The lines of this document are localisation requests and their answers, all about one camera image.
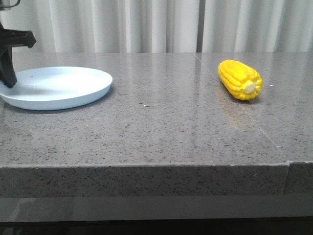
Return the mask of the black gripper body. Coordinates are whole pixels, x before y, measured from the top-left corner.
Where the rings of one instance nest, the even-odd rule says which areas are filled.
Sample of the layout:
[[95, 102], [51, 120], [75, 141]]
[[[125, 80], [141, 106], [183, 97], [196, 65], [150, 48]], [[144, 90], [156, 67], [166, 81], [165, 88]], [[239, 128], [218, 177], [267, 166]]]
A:
[[0, 48], [28, 47], [32, 48], [36, 39], [32, 31], [5, 29], [0, 24]]

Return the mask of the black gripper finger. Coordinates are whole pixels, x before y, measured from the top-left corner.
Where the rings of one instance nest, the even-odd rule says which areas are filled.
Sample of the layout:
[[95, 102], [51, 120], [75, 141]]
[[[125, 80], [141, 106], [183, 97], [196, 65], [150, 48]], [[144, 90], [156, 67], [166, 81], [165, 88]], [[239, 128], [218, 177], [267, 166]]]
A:
[[0, 49], [0, 79], [9, 88], [17, 83], [16, 74], [12, 62], [12, 48]]

